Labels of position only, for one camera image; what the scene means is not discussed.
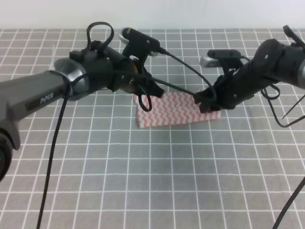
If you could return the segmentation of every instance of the tabletop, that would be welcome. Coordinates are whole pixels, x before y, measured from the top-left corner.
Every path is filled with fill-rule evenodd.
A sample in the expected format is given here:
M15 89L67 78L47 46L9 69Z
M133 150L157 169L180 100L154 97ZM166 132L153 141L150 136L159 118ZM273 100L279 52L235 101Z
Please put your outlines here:
M282 29L141 30L215 82L221 69L201 69L212 48L252 58L264 40L289 44ZM296 31L305 38L305 30ZM93 30L104 40L108 30ZM85 30L0 30L0 80L49 69L86 46ZM110 44L122 52L115 36ZM149 57L154 77L192 91L202 79L170 57ZM279 117L304 91L279 83ZM0 228L36 228L46 167L62 101L20 122L20 150L0 183ZM304 115L301 102L282 122ZM57 140L41 228L270 229L305 175L305 121L280 128L261 94L223 110L219 120L139 129L133 96L98 91L68 102ZM305 228L305 191L281 229Z

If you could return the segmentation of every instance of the cutting mat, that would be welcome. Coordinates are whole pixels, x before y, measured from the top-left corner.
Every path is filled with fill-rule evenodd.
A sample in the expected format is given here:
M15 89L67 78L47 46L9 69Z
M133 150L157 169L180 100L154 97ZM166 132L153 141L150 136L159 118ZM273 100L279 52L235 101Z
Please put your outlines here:
M107 30L93 30L104 40ZM212 83L221 69L200 69L212 48L253 57L281 29L142 30ZM296 30L305 38L305 30ZM0 79L49 68L71 49L86 46L85 30L1 30ZM110 44L122 51L117 36ZM154 77L192 91L206 85L171 58L148 58ZM279 116L304 91L279 83ZM20 122L21 148L0 183L0 228L36 227L46 166L62 101ZM304 115L304 105L285 119ZM305 122L278 127L260 95L217 121L139 129L132 95L98 91L69 102L56 146L44 229L270 229L305 175ZM305 192L291 206L282 229L305 228Z

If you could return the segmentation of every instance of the black cable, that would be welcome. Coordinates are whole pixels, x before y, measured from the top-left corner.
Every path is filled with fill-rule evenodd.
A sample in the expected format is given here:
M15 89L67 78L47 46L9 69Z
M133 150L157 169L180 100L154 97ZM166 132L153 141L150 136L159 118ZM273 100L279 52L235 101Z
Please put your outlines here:
M263 89L263 91L264 91L264 93L268 96L267 90L266 90L266 89ZM287 125L283 125L283 124L280 123L280 121L279 121L278 118L277 118L277 115L276 115L275 110L274 110L274 108L273 108L273 106L272 106L271 100L270 100L270 99L267 99L267 101L268 101L268 103L269 103L269 106L270 106L270 108L271 108L271 111L272 111L272 114L273 114L273 117L274 117L276 123L277 123L280 127L282 127L282 128L290 127L291 125L293 125L293 124L295 124L295 123L297 123L297 122L300 122L301 120L305 119L305 115L303 115L302 117L300 117L300 118L298 118L298 119L296 119L296 120L294 120L294 121L288 123Z
M217 94L216 94L216 90L213 88L213 86L211 85L211 83L203 76L201 75L196 69L194 69L193 67L191 67L190 65L188 65L187 63L185 63L184 61L180 60L178 57L172 55L171 53L169 53L167 50L161 48L161 52L162 54L168 55L170 57L172 57L173 59L175 59L176 61L178 61L179 63L183 64L185 67L187 67L188 69L192 70L194 73L196 73L200 78L203 79L203 81L206 82L206 84L209 86L209 88L211 89L211 92L213 94L213 99L210 100L208 98L205 98L205 100L210 101L210 102L215 102L217 99Z
M289 200L286 202L285 206L283 207L281 213L279 214L279 216L277 217L272 229L277 229L278 226L280 225L285 213L287 212L287 210L289 209L290 205L293 203L294 199L297 197L297 195L300 193L300 191L302 190L302 188L305 186L305 177L303 178L303 180L301 181L301 183L298 185L298 187L295 189L295 191L293 192L293 194L291 195L291 197L289 198Z
M56 128L55 128L55 131L54 131L54 136L53 136L53 139L52 139L52 145L51 145L51 150L50 150L50 157L49 157L49 163L48 163L48 168L47 168L46 181L44 183L44 189L43 189L42 200L41 200L41 207L40 207L40 210L39 210L39 216L38 216L36 229L40 229L40 225L41 225L43 209L44 209L44 205L45 205L46 197L47 197L47 192L48 192L48 186L49 186L49 180L50 180L54 150L55 150L55 146L56 146L56 140L57 140L57 136L58 136L58 133L59 133L59 128L61 126L63 113L65 111L67 101L68 101L68 98L69 98L69 94L70 94L70 86L67 87L67 90L66 90L66 93L65 93L65 96L64 96L64 99L63 99L63 103L62 103L62 106L61 106L61 111L60 111L59 116L58 116L58 121L57 121L57 124L56 124Z
M303 99L305 98L305 95L303 95L290 109L287 111L287 113L283 116L282 119L284 119L294 108L297 106Z
M152 110L153 108L153 105L152 105L152 100L151 100L151 97L149 95L149 93L147 92L146 88L145 87L142 87L141 85L139 85L140 89L142 90L142 92L144 93L144 95L146 95L147 97L147 100L148 100L148 108L143 104L143 101L142 101L142 96L139 95L138 98L139 98L139 105L141 106L141 108L145 111L145 112L149 112Z
M75 80L72 82L72 86L74 86L78 81L80 81L83 78L100 76L101 74L122 74L122 75L126 75L126 76L132 76L134 78L139 77L139 78L143 78L143 79L146 79L146 80L151 80L151 81L154 81L154 82L157 82L157 83L169 86L169 87L171 87L173 89L176 89L178 91L185 92L185 93L187 93L189 95L192 95L195 98L198 98L199 100L201 100L203 102L206 102L208 104L212 104L215 107L219 107L219 105L214 104L213 101L207 100L207 98L202 97L202 96L198 95L197 93L191 92L191 91L186 90L186 89L181 88L181 87L178 87L178 86L176 86L174 84L171 84L171 83L168 83L166 81L159 80L159 79L147 76L147 75L137 74L137 73L129 73L129 72L124 72L124 71L109 71L109 72L98 72L98 73L88 73L88 74L85 73L84 75L81 75L81 76L78 76L77 78L75 78Z
M274 84L270 85L270 87L272 87L273 89L275 89L275 90L277 91L277 95L271 97L271 96L269 96L268 94L265 94L265 92L264 92L263 90L261 90L261 94L263 95L263 97L264 97L265 99L269 99L269 100L275 100L275 99L277 99L278 97L280 97L280 95L281 95L281 90L280 90L277 86L275 86Z
M103 22L103 21L94 22L94 23L90 24L87 28L87 47L85 50L89 50L90 46L91 46L90 30L94 26L97 26L97 25L107 25L111 29L110 36L103 42L103 44L100 47L100 51L104 50L110 44L110 42L112 41L112 39L114 37L114 29L110 24Z

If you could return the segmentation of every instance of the black bracket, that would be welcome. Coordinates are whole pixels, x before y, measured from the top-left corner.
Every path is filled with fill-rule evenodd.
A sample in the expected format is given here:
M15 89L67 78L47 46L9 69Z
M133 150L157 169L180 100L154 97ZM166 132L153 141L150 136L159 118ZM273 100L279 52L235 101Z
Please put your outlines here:
M283 27L283 30L287 37L295 41L295 43L292 45L299 46L305 49L305 43L292 31L292 29L288 25L285 25Z
M122 55L127 58L131 55L135 56L138 58L140 66L144 66L148 55L160 51L158 40L132 28L123 29L122 36L128 41Z
M225 75L229 73L230 69L239 69L243 66L243 63L241 62L242 55L237 50L213 49L209 50L207 55L220 62Z

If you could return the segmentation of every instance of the cloth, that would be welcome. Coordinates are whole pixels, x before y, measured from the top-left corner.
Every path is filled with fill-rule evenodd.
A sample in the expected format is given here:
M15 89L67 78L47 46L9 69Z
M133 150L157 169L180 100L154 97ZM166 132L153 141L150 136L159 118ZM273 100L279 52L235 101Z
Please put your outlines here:
M134 96L137 105L138 123L140 128L179 125L221 118L220 111L200 113L199 104L184 92L164 93L163 97L151 96L152 110L145 112L139 105L139 98ZM143 104L148 107L148 99L142 95Z

